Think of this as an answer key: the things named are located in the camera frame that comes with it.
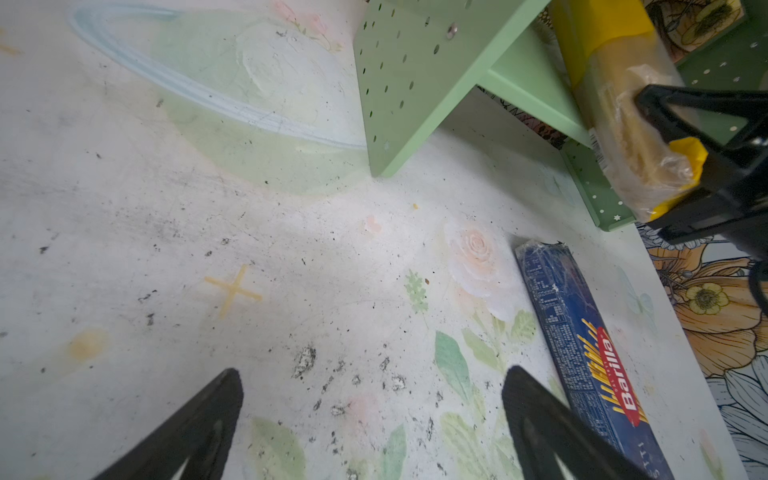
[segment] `orange flower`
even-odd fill
[[[648,250],[705,376],[748,365],[768,349],[768,319],[743,270],[749,258],[701,265],[707,245]]]

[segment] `barilla logo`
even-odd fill
[[[648,423],[643,409],[637,403],[637,397],[634,396],[632,385],[624,374],[624,366],[621,365],[611,338],[603,327],[596,329],[587,320],[581,319],[581,321],[589,329],[589,336],[594,339],[592,343],[578,335],[584,346],[584,356],[589,359],[587,366],[592,378],[599,380],[602,383],[600,388],[607,393],[600,396],[614,405],[615,412],[626,415],[632,426],[636,427],[640,422]]]

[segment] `crumpled plastic wrap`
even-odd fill
[[[600,46],[574,89],[603,173],[643,222],[696,183],[688,157],[672,151],[634,104],[649,84],[684,85],[656,32]]]

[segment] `blue pasta box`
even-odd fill
[[[515,255],[571,411],[651,478],[672,480],[571,251],[529,241]]]

